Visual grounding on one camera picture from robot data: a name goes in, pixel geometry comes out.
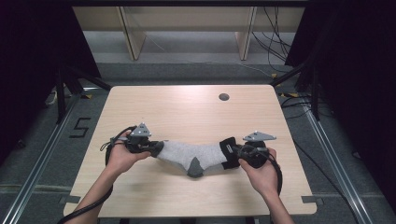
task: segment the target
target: wooden tabletop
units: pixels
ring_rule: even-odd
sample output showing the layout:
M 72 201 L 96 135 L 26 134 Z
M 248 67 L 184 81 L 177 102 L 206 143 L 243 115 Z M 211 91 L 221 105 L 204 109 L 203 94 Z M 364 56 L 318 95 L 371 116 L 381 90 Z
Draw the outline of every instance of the wooden tabletop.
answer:
M 226 93 L 229 100 L 219 95 Z M 234 136 L 238 144 L 254 131 L 276 140 L 266 145 L 277 151 L 283 172 L 281 199 L 291 214 L 314 214 L 315 203 L 292 142 L 274 88 L 269 85 L 120 86 L 114 87 L 81 164 L 72 196 L 84 197 L 105 168 L 100 146 L 126 127 L 145 122 L 150 140 L 217 144 Z M 242 168 L 209 169 L 191 178 L 179 167 L 155 158 L 137 162 L 119 177 L 100 217 L 224 217 L 268 215 L 263 199 Z M 67 203 L 64 213 L 77 205 Z

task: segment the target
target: sock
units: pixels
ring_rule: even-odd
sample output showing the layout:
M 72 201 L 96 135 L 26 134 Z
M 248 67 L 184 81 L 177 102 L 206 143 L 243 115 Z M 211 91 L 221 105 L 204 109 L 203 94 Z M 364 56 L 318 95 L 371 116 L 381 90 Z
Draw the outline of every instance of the sock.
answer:
M 196 178 L 204 175 L 204 170 L 210 166 L 221 164 L 224 170 L 238 167 L 239 162 L 233 153 L 233 146 L 236 146 L 233 137 L 216 145 L 190 145 L 164 141 L 163 148 L 156 157 L 181 165 L 188 176 Z

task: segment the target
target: background desk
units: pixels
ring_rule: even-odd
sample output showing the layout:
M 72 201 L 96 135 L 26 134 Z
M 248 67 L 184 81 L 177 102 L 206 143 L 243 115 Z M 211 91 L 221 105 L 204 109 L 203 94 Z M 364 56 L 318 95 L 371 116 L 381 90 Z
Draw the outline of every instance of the background desk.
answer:
M 219 95 L 227 93 L 228 101 Z M 100 146 L 124 128 L 146 122 L 151 140 L 216 144 L 234 136 L 237 143 L 254 131 L 277 137 L 267 146 L 277 150 L 284 184 L 281 198 L 292 214 L 313 214 L 303 167 L 273 87 L 147 86 L 111 90 L 71 195 L 83 197 L 105 167 Z M 68 203 L 64 213 L 74 210 Z M 100 217 L 222 217 L 268 215 L 260 195 L 241 169 L 212 169 L 201 178 L 186 176 L 178 167 L 148 158 L 138 162 L 115 183 Z

